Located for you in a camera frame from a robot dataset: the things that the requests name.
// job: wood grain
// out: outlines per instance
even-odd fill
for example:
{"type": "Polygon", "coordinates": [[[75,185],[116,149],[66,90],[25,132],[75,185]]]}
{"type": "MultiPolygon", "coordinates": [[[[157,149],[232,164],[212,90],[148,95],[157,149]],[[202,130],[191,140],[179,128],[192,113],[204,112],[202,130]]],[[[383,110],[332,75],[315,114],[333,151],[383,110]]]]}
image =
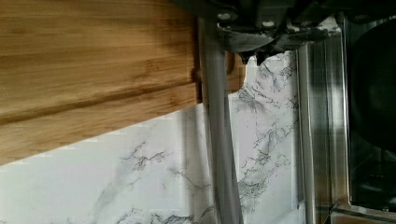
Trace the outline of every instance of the wood grain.
{"type": "Polygon", "coordinates": [[[0,165],[201,103],[196,36],[166,0],[0,0],[0,165]]]}

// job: stainless steel appliance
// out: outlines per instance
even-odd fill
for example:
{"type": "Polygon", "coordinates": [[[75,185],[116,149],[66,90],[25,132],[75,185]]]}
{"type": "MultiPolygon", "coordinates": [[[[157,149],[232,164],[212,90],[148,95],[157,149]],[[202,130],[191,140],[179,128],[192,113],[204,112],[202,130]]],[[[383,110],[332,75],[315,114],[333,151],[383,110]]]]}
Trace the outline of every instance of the stainless steel appliance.
{"type": "MultiPolygon", "coordinates": [[[[371,69],[368,75],[378,77],[384,76],[388,68],[394,68],[393,64],[385,62],[389,57],[386,53],[395,48],[394,43],[385,42],[387,39],[383,35],[372,30],[387,21],[364,25],[344,21],[342,35],[299,49],[301,149],[307,223],[396,223],[396,175],[393,173],[396,157],[392,152],[395,147],[392,147],[391,139],[387,138],[387,145],[375,140],[376,135],[395,134],[391,125],[394,119],[390,117],[389,123],[384,123],[385,116],[379,114],[376,120],[382,123],[376,123],[370,118],[379,113],[377,110],[370,111],[370,116],[357,117],[356,111],[361,108],[354,103],[362,101],[366,103],[364,108],[370,110],[370,106],[394,94],[386,90],[387,86],[396,89],[393,77],[377,89],[373,87],[375,81],[367,81],[367,88],[356,91],[364,86],[361,83],[366,79],[359,69],[371,69]],[[359,42],[366,41],[368,38],[364,34],[370,32],[384,39],[383,45],[372,42],[374,46],[377,44],[377,49],[384,45],[390,48],[380,51],[385,56],[380,53],[369,55],[371,63],[379,64],[376,70],[367,58],[365,61],[368,63],[356,61],[356,51],[369,52],[359,42]]],[[[380,109],[386,107],[387,112],[394,109],[394,105],[381,106],[380,109]]]]}

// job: chrome surface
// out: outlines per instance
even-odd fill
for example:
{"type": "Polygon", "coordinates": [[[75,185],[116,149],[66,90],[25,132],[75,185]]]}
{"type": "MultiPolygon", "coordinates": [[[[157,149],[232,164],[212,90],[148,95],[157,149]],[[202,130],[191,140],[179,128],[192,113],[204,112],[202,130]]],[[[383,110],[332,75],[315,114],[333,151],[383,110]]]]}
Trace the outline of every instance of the chrome surface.
{"type": "Polygon", "coordinates": [[[225,51],[214,23],[199,20],[200,64],[208,123],[208,158],[218,223],[243,224],[233,158],[225,51]]]}
{"type": "Polygon", "coordinates": [[[380,22],[351,26],[345,21],[346,37],[334,36],[299,49],[307,224],[325,223],[332,213],[372,221],[367,223],[396,223],[395,213],[350,204],[346,48],[380,22]]]}
{"type": "Polygon", "coordinates": [[[338,38],[334,36],[307,45],[298,52],[301,149],[308,224],[329,222],[332,208],[327,74],[333,70],[326,62],[335,56],[331,48],[338,38]]]}

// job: white marble wall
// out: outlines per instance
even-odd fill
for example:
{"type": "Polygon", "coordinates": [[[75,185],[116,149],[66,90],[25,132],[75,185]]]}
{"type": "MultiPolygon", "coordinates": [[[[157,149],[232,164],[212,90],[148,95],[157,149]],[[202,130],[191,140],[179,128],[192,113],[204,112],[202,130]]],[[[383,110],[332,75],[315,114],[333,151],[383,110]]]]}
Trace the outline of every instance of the white marble wall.
{"type": "MultiPolygon", "coordinates": [[[[244,219],[304,223],[295,61],[254,63],[230,96],[244,219]]],[[[0,224],[214,224],[211,197],[201,105],[0,167],[0,224]]]]}

